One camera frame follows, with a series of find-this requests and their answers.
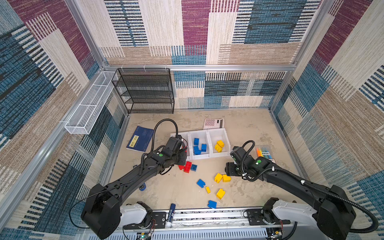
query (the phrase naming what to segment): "black metal rack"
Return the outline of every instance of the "black metal rack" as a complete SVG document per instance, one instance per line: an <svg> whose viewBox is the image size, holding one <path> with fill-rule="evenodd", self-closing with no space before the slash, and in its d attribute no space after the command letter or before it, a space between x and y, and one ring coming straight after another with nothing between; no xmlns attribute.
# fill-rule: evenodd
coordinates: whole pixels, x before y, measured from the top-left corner
<svg viewBox="0 0 384 240"><path fill-rule="evenodd" d="M173 113L173 95L168 68L118 68L112 81L128 113Z"/></svg>

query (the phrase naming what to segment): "blue building block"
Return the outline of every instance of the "blue building block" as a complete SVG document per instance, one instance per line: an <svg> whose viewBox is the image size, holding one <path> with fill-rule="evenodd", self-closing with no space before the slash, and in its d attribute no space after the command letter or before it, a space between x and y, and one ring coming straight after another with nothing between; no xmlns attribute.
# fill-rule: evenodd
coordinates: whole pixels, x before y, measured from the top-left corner
<svg viewBox="0 0 384 240"><path fill-rule="evenodd" d="M208 207L212 209L216 209L216 206L217 206L217 202L211 201L211 200L208 201Z"/></svg>
<svg viewBox="0 0 384 240"><path fill-rule="evenodd" d="M200 155L201 151L199 150L199 146L194 146L193 147L193 152L194 152L195 155Z"/></svg>
<svg viewBox="0 0 384 240"><path fill-rule="evenodd" d="M203 182L203 180L199 179L199 180L197 181L197 185L198 185L199 187L203 188L203 187L205 186L205 182Z"/></svg>
<svg viewBox="0 0 384 240"><path fill-rule="evenodd" d="M202 152L206 152L207 151L207 145L206 144L202 144L201 145L201 151Z"/></svg>

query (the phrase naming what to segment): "white mesh basket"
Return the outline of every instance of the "white mesh basket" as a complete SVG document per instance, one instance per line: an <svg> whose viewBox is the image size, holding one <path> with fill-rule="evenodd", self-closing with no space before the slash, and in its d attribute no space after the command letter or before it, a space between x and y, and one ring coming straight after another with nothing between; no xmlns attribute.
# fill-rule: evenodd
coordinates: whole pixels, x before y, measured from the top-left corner
<svg viewBox="0 0 384 240"><path fill-rule="evenodd" d="M113 89L112 79L117 81L115 72L102 72L76 110L65 124L70 134L89 134Z"/></svg>

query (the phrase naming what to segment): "book cover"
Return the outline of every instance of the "book cover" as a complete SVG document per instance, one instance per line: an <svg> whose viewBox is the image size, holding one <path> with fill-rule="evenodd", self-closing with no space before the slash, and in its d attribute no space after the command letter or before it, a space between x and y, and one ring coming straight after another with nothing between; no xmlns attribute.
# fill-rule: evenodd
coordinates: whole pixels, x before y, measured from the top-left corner
<svg viewBox="0 0 384 240"><path fill-rule="evenodd" d="M137 126L130 141L128 142L127 149L145 152L152 139L152 135L153 129Z"/></svg>

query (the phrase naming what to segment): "small yellow block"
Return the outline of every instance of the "small yellow block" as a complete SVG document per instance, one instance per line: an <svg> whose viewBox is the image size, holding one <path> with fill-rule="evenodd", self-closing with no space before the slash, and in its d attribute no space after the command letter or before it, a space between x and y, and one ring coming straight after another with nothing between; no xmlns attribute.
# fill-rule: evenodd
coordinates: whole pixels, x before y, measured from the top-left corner
<svg viewBox="0 0 384 240"><path fill-rule="evenodd" d="M215 149L217 152L223 151L223 149L218 144L215 145Z"/></svg>
<svg viewBox="0 0 384 240"><path fill-rule="evenodd" d="M220 190L216 194L216 197L221 200L224 197L224 194L225 194L225 191L222 188L220 188Z"/></svg>
<svg viewBox="0 0 384 240"><path fill-rule="evenodd" d="M223 148L224 147L224 143L223 143L223 141L217 141L217 145L219 145L221 148Z"/></svg>
<svg viewBox="0 0 384 240"><path fill-rule="evenodd" d="M223 178L223 175L221 175L220 173L218 173L215 177L215 182L217 183L220 183L221 179Z"/></svg>
<svg viewBox="0 0 384 240"><path fill-rule="evenodd" d="M223 175L223 182L230 182L230 181L231 181L231 177L224 174Z"/></svg>

